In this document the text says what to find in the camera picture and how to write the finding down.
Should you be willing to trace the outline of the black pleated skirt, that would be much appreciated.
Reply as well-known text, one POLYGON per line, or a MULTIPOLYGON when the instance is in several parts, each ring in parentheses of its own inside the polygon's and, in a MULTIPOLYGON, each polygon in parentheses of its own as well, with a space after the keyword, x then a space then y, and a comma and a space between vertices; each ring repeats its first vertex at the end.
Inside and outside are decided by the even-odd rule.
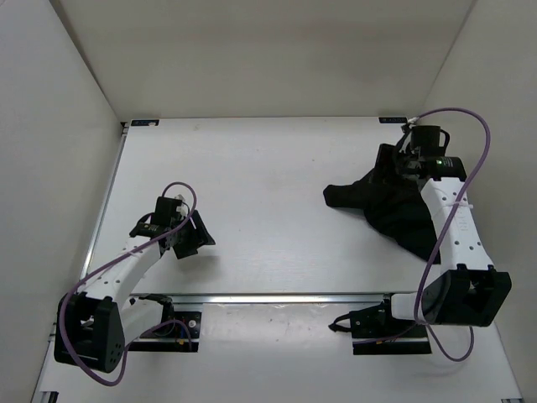
POLYGON ((437 237, 417 187, 394 176, 375 181, 374 173, 375 170, 370 170, 350 185, 328 185, 323 191, 326 205, 361 211, 378 233, 414 256, 428 260, 437 237))

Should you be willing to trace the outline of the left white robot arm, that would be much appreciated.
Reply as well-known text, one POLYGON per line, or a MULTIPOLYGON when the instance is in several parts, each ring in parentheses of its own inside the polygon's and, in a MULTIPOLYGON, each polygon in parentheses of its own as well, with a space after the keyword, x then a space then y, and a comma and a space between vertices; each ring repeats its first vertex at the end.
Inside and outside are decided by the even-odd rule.
POLYGON ((138 222, 123 253, 60 300, 55 361, 109 374, 136 338, 170 332, 175 326, 171 298, 134 297, 134 288, 168 251, 184 259, 215 243, 198 211, 177 214, 165 224, 138 222))

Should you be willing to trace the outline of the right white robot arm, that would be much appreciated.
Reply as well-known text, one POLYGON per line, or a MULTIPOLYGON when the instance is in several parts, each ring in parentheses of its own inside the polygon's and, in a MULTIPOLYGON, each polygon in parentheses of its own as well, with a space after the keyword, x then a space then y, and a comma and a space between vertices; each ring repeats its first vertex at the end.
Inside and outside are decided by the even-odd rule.
POLYGON ((327 206, 361 211, 375 230, 427 263, 417 291, 393 293, 354 313, 356 337, 492 323, 512 281, 482 246, 467 199, 470 179, 443 146, 381 144, 375 166, 361 180, 323 191, 327 206))

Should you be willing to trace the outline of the right blue table label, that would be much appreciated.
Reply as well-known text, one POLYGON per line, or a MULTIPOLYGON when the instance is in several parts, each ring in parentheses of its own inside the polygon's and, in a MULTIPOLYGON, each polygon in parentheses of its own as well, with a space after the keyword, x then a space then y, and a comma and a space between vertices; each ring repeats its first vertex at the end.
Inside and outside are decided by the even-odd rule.
POLYGON ((379 117, 378 121, 381 124, 406 124, 408 119, 405 117, 379 117))

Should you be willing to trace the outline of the blue table label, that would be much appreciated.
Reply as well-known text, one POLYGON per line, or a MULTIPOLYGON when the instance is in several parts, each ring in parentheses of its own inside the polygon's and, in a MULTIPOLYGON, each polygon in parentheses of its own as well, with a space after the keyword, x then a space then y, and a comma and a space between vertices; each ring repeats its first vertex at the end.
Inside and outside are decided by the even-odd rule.
POLYGON ((158 119, 134 119, 130 123, 131 127, 155 127, 158 125, 158 119))
POLYGON ((378 121, 381 124, 406 124, 408 119, 405 117, 379 117, 378 121))

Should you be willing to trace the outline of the left blue table label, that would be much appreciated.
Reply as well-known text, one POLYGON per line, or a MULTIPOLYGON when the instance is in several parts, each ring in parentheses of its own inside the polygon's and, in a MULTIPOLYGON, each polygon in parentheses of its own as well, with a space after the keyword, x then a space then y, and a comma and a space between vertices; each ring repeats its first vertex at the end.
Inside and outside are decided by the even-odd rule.
POLYGON ((134 119, 130 123, 131 127, 155 127, 158 125, 158 119, 134 119))

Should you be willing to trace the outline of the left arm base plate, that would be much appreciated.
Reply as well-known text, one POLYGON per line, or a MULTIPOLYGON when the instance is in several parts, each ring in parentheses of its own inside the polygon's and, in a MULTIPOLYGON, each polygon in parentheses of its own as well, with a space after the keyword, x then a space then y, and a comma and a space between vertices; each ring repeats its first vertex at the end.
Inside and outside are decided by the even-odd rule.
POLYGON ((199 348, 202 325, 201 305, 175 305, 175 323, 149 332, 130 344, 133 352, 196 353, 199 348))

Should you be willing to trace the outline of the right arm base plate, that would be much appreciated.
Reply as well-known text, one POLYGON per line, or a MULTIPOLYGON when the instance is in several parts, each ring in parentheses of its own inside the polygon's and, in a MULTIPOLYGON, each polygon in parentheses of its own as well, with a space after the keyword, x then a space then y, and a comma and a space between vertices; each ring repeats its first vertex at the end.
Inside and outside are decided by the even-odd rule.
POLYGON ((392 317, 388 307, 350 311, 350 325, 355 356, 431 354, 425 327, 392 317))

